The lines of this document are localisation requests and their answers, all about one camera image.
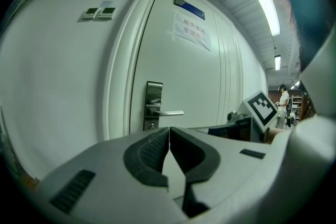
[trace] door handle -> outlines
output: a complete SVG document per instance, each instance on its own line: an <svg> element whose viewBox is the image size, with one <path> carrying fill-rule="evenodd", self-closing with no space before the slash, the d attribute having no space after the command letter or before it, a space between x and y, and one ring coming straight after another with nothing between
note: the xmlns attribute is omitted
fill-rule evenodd
<svg viewBox="0 0 336 224"><path fill-rule="evenodd" d="M159 82L147 82L146 102L144 107L143 130L150 130L159 127L160 117L181 116L184 115L182 110L160 111L161 95L163 84Z"/></svg>
<svg viewBox="0 0 336 224"><path fill-rule="evenodd" d="M183 110L176 111L153 111L154 116L167 117L167 116L181 116L184 115Z"/></svg>

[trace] white shirt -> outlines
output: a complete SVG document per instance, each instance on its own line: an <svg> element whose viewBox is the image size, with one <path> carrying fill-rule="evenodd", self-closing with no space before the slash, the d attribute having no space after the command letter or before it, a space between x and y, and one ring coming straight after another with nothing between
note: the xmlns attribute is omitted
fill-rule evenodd
<svg viewBox="0 0 336 224"><path fill-rule="evenodd" d="M287 91L284 91L284 93L280 97L279 101L279 108L278 111L287 111L285 106L280 106L281 104L286 104L289 101L289 94Z"/></svg>

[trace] ceiling light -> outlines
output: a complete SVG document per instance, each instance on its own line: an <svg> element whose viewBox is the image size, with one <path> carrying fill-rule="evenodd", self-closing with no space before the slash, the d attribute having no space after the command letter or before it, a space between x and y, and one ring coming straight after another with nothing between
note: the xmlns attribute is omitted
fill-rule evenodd
<svg viewBox="0 0 336 224"><path fill-rule="evenodd" d="M272 36L280 35L279 18L273 0L259 0L259 2L266 15Z"/></svg>
<svg viewBox="0 0 336 224"><path fill-rule="evenodd" d="M281 68L281 56L280 55L275 55L274 60L275 60L275 70L280 70L280 68Z"/></svg>

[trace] thermostat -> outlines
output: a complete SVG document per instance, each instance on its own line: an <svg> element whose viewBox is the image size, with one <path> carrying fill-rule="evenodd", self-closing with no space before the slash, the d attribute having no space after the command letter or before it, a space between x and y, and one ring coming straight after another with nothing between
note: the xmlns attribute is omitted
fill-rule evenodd
<svg viewBox="0 0 336 224"><path fill-rule="evenodd" d="M96 14L98 8L89 8L84 14L82 15L83 20L92 20L94 19L94 15Z"/></svg>
<svg viewBox="0 0 336 224"><path fill-rule="evenodd" d="M112 19L112 14L116 10L116 8L104 8L101 14L99 14L99 19Z"/></svg>

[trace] pants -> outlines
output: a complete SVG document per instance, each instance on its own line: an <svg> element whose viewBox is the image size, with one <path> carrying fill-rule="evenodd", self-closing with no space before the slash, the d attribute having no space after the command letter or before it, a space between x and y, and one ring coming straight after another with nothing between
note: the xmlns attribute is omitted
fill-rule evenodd
<svg viewBox="0 0 336 224"><path fill-rule="evenodd" d="M278 129L283 129L284 123L285 123L285 118L286 118L286 112L285 111L279 111L280 117L278 117L278 122L277 122L277 128Z"/></svg>

